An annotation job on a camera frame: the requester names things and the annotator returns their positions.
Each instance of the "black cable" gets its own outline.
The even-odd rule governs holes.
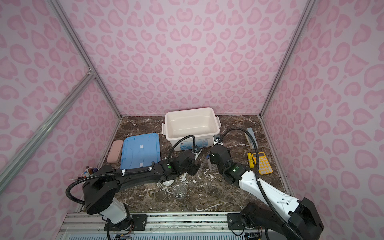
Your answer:
[[[223,133],[223,136],[220,138],[220,141],[219,143],[221,143],[223,141],[223,138],[224,136],[232,131],[232,130],[240,130],[240,131],[243,131],[245,134],[248,135],[248,137],[251,139],[252,141],[252,144],[253,144],[253,147],[255,148],[255,152],[256,152],[256,172],[255,172],[255,176],[256,176],[256,183],[260,189],[260,192],[265,200],[265,202],[267,203],[267,205],[269,206],[269,208],[272,210],[272,212],[283,222],[283,224],[285,225],[285,227],[287,227],[299,240],[304,240],[304,238],[298,233],[296,232],[291,226],[288,225],[288,223],[285,221],[285,219],[280,215],[280,213],[277,212],[277,210],[275,209],[275,207],[272,205],[271,201],[269,200],[269,198],[267,197],[267,195],[265,194],[264,192],[264,189],[263,189],[263,186],[261,184],[261,182],[259,181],[259,153],[258,153],[258,149],[257,149],[257,146],[256,146],[256,142],[255,140],[253,139],[252,135],[245,129],[242,129],[240,127],[233,127],[233,128],[230,128],[228,130],[226,130],[224,133]]]
[[[149,171],[149,168],[148,169],[144,169],[144,170],[134,170],[134,169],[126,169],[126,172],[125,172],[125,175],[135,175],[135,174],[141,174],[141,173],[145,173],[145,172],[148,172]],[[90,177],[85,177],[83,179],[80,179],[80,180],[77,180],[73,183],[71,183],[67,189],[65,190],[65,195],[72,201],[74,202],[77,202],[81,205],[85,205],[85,202],[81,199],[78,199],[77,197],[73,196],[71,194],[71,189],[82,183],[82,182],[85,182],[85,181],[88,181],[88,180],[91,180],[91,179],[95,179],[95,178],[99,178],[99,177],[112,177],[112,176],[121,176],[122,173],[121,172],[107,172],[107,173],[103,173],[103,174],[98,174],[98,175],[93,175],[93,176],[90,176]]]
[[[219,140],[219,143],[221,143],[223,141],[223,138],[225,137],[225,135],[232,131],[232,130],[239,130],[239,131],[243,131],[248,137],[249,139],[251,139],[251,142],[253,144],[253,147],[255,148],[255,152],[256,152],[256,172],[255,172],[255,175],[256,175],[256,179],[259,178],[259,153],[258,153],[258,149],[257,149],[257,145],[256,145],[256,142],[255,140],[253,139],[253,136],[245,129],[242,129],[241,127],[232,127],[228,130],[226,130],[224,133],[223,133],[223,136],[221,136],[220,140]]]
[[[266,237],[266,240],[270,240],[268,236],[268,228],[265,229],[265,237]]]
[[[107,221],[107,238],[108,238],[108,240],[111,240],[111,236],[109,235],[109,226],[110,226],[110,224],[111,224],[111,220],[108,219],[108,221]]]
[[[177,143],[175,143],[175,145],[172,146],[172,148],[170,149],[169,151],[169,154],[168,154],[168,157],[167,157],[167,160],[170,159],[172,153],[173,153],[173,150],[175,149],[175,147],[177,147],[177,145],[179,145],[182,141],[186,140],[187,138],[193,138],[193,145],[192,145],[192,152],[195,152],[195,143],[196,143],[196,138],[195,136],[193,135],[188,135],[188,136],[185,136],[183,137],[182,139],[178,140]]]
[[[235,236],[240,237],[241,235],[243,235],[244,230],[245,230],[244,224],[243,224],[242,222],[240,222],[240,223],[243,225],[244,228],[243,228],[243,231],[238,235],[238,234],[235,234],[235,232],[232,230],[232,225],[235,224],[235,223],[238,223],[238,222],[233,222],[233,223],[231,224],[231,231],[232,231],[232,233],[233,233]]]

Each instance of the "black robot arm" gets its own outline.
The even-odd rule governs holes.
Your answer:
[[[199,167],[200,165],[195,165],[195,153],[191,150],[180,152],[176,159],[152,162],[151,167],[121,170],[104,165],[94,174],[95,178],[83,185],[86,211],[88,214],[103,212],[113,202],[114,195],[121,190],[146,183],[174,180],[186,172],[195,175]],[[102,174],[115,176],[96,177]]]

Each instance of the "metal rail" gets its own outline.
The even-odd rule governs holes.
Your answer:
[[[289,64],[290,59],[292,58],[295,48],[297,44],[300,41],[301,36],[303,35],[305,28],[311,18],[311,15],[313,13],[313,10],[316,8],[318,0],[308,0],[305,7],[303,14],[301,15],[301,18],[299,20],[299,23],[296,26],[296,29],[293,33],[292,40],[290,41],[287,51],[285,52],[285,55],[283,57],[283,60],[279,66],[279,69],[277,70],[277,74],[275,76],[275,79],[273,80],[273,84],[271,89],[268,92],[268,95],[266,97],[265,103],[260,111],[260,116],[263,117],[265,112],[268,109],[269,104],[271,103],[272,97],[276,91],[276,88],[281,81],[281,78]]]
[[[109,91],[107,90],[106,86],[104,85],[103,81],[101,80],[101,77],[100,77],[99,73],[97,72],[97,69],[93,65],[91,58],[88,56],[83,44],[81,43],[79,36],[77,35],[75,30],[73,29],[72,24],[71,24],[67,14],[65,13],[65,11],[63,9],[63,6],[60,4],[60,2],[58,0],[47,0],[47,1],[48,1],[49,5],[51,5],[51,8],[55,12],[59,22],[63,26],[68,37],[72,41],[74,47],[79,52],[80,57],[82,58],[84,63],[88,66],[88,69],[95,72],[97,84],[99,85],[102,93],[104,94],[105,98],[107,99],[107,102],[112,107],[115,114],[118,116],[119,119],[121,119],[121,113],[120,113],[115,101],[113,100],[112,96],[110,95]]]
[[[106,145],[106,148],[105,148],[103,154],[101,155],[100,163],[97,166],[99,169],[103,165],[103,162],[105,161],[105,158],[107,157],[107,153],[109,152],[109,150],[112,147],[112,142],[113,142],[113,139],[114,139],[114,137],[115,137],[115,135],[119,129],[120,123],[121,123],[121,120],[118,120],[118,122],[116,123],[116,126],[114,127],[114,130],[112,132],[111,138],[109,139],[109,141]]]
[[[146,233],[175,232],[231,232],[228,229],[227,213],[239,212],[160,212],[130,213],[147,214]],[[58,234],[91,234],[103,231],[105,222],[100,215],[86,213],[68,214]]]
[[[269,135],[269,132],[268,132],[268,129],[267,129],[266,125],[265,125],[264,119],[259,116],[259,120],[260,120],[260,123],[262,125],[265,138],[266,138],[266,140],[268,142],[269,149],[270,149],[271,154],[273,156],[273,159],[275,161],[275,165],[276,165],[276,168],[277,168],[277,172],[279,173],[281,183],[283,184],[284,192],[288,193],[289,195],[294,197],[295,193],[293,192],[291,184],[289,183],[288,176],[285,174],[283,165],[281,164],[281,162],[278,159],[278,155],[277,155],[275,144],[273,143],[272,138]]]
[[[36,130],[35,134],[29,139],[25,146],[18,152],[0,174],[0,195],[6,189],[13,178],[24,167],[32,154],[41,146],[48,135],[60,122],[73,103],[87,88],[88,84],[96,76],[90,71],[80,83],[71,91],[71,93],[60,103],[47,120]]]

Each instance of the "pink leopard print wall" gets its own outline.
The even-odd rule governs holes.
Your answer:
[[[65,189],[85,166],[100,162],[117,118],[91,83],[0,195],[0,239],[54,239],[76,203]],[[80,187],[72,190],[81,198]]]
[[[0,172],[85,75],[44,0],[0,3]]]
[[[266,124],[326,240],[384,239],[384,1],[320,1]]]
[[[306,0],[62,0],[123,114],[257,114]]]

